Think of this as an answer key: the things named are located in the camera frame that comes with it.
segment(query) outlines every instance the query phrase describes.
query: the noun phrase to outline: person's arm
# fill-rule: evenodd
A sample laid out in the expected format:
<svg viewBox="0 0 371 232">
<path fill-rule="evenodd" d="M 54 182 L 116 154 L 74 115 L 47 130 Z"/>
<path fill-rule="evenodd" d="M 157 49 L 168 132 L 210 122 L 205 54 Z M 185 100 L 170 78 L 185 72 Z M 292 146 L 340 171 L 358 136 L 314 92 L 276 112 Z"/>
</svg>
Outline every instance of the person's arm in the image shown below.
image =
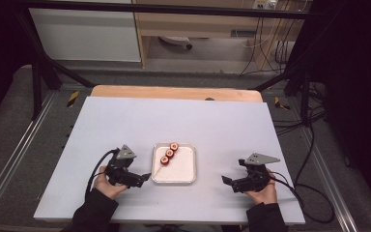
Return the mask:
<svg viewBox="0 0 371 232">
<path fill-rule="evenodd" d="M 255 206 L 246 211 L 249 232 L 283 232 L 288 231 L 279 210 L 276 198 L 275 181 L 271 179 L 261 191 L 246 191 Z"/>
<path fill-rule="evenodd" d="M 105 167 L 102 166 L 92 191 L 83 205 L 74 212 L 71 226 L 63 229 L 62 232 L 107 231 L 108 223 L 119 205 L 114 199 L 128 187 L 112 186 L 107 181 L 104 170 Z"/>
</svg>

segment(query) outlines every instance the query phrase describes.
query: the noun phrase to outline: power strip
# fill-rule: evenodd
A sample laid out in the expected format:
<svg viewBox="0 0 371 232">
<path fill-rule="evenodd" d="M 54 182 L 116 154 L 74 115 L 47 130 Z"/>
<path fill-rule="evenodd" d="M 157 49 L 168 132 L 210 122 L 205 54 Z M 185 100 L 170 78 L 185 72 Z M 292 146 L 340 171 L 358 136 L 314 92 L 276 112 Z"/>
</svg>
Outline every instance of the power strip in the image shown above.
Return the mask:
<svg viewBox="0 0 371 232">
<path fill-rule="evenodd" d="M 252 9 L 275 10 L 278 0 L 255 0 Z"/>
</svg>

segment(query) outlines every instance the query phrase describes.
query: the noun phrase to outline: tray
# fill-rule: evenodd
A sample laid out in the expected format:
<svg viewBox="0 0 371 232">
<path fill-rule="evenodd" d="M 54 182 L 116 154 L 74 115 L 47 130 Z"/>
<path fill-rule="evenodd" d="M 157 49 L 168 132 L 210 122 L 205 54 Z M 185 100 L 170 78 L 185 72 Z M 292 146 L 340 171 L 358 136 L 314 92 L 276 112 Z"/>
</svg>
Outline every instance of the tray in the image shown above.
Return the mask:
<svg viewBox="0 0 371 232">
<path fill-rule="evenodd" d="M 197 177 L 195 148 L 189 143 L 178 143 L 179 149 L 168 165 L 160 159 L 170 147 L 170 143 L 158 143 L 153 150 L 152 179 L 159 184 L 191 184 Z"/>
</svg>

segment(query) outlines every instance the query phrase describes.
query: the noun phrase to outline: white table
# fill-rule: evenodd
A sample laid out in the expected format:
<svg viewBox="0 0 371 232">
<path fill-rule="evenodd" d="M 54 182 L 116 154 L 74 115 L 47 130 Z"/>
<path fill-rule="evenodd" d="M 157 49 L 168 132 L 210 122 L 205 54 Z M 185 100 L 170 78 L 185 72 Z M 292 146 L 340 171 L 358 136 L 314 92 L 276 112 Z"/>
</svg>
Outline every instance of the white table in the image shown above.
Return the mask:
<svg viewBox="0 0 371 232">
<path fill-rule="evenodd" d="M 245 224 L 252 202 L 224 185 L 221 175 L 245 177 L 238 159 L 253 152 L 280 158 L 267 167 L 292 185 L 265 103 L 89 97 L 34 218 L 71 220 L 107 151 L 127 144 L 137 155 L 128 170 L 141 175 L 151 172 L 154 146 L 171 141 L 195 146 L 196 180 L 188 186 L 162 186 L 150 179 L 142 188 L 130 188 L 118 196 L 112 221 Z M 276 188 L 285 222 L 304 223 L 294 195 L 279 183 Z"/>
</svg>

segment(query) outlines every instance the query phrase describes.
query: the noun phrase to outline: black jacket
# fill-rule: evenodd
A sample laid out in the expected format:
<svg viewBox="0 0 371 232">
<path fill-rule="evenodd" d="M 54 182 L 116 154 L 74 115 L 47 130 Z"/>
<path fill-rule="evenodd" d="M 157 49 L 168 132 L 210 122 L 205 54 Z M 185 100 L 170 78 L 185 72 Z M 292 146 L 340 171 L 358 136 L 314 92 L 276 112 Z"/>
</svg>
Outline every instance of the black jacket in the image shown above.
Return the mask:
<svg viewBox="0 0 371 232">
<path fill-rule="evenodd" d="M 62 232 L 107 232 L 114 211 L 119 204 L 93 188 L 84 204 L 76 210 L 71 226 Z M 246 211 L 249 232 L 288 231 L 278 204 L 258 204 Z"/>
</svg>

